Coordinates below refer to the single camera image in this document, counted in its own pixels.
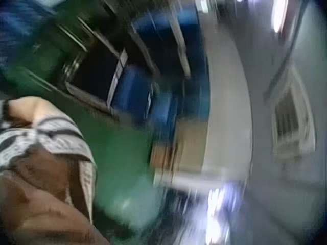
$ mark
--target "white wall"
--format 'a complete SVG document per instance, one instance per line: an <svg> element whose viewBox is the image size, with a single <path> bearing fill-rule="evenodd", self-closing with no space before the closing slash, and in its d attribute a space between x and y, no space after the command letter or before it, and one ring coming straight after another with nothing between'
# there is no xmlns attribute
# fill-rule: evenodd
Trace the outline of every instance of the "white wall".
<svg viewBox="0 0 327 245"><path fill-rule="evenodd" d="M311 1L292 54L314 116L316 152L295 162L279 162L272 154L271 105L269 101L264 101L264 92L289 43L280 42L271 34L272 2L251 1L255 3L254 7L238 9L239 19L233 27L249 85L254 135L253 171L246 199L256 205L245 203L249 215L248 225L243 228L251 234L256 241L254 243L298 244L316 230L326 207L327 24L322 12ZM270 223L269 226L260 226L259 222L251 219L251 215L256 216L259 211L262 213L260 219L263 223ZM275 232L280 234L278 242L276 237L271 237Z"/></svg>

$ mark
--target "brown pants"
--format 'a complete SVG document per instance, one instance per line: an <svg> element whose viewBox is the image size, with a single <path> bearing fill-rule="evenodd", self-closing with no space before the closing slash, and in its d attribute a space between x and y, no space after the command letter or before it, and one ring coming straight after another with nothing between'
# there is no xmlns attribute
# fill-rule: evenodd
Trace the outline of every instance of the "brown pants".
<svg viewBox="0 0 327 245"><path fill-rule="evenodd" d="M109 244L86 218L78 169L65 159L34 149L1 173L1 220L15 244Z"/></svg>

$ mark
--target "vent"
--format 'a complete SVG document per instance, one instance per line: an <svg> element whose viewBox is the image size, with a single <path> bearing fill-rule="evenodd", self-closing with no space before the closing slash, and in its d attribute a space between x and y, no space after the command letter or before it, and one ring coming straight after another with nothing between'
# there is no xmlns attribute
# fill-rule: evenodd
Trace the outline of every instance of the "vent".
<svg viewBox="0 0 327 245"><path fill-rule="evenodd" d="M309 99L294 66L285 78L273 108L273 151L281 159L290 159L315 150L315 130Z"/></svg>

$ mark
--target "striped shirt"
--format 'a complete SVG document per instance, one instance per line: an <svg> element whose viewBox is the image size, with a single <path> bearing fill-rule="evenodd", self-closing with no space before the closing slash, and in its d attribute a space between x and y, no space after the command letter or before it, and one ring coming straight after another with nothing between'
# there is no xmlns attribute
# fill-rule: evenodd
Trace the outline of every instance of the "striped shirt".
<svg viewBox="0 0 327 245"><path fill-rule="evenodd" d="M78 159L79 179L92 223L92 201L95 193L96 166L82 133L66 115L45 116L30 128L11 128L0 135L0 169L9 168L15 159L33 146L40 145L52 154L72 155ZM72 205L69 190L66 201Z"/></svg>

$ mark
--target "person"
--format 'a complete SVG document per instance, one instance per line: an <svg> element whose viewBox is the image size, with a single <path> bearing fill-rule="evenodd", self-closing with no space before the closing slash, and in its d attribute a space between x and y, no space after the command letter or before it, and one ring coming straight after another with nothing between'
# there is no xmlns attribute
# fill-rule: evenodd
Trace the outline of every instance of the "person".
<svg viewBox="0 0 327 245"><path fill-rule="evenodd" d="M96 166L74 121L23 97L0 102L0 123L1 236L11 244L109 244L92 225Z"/></svg>

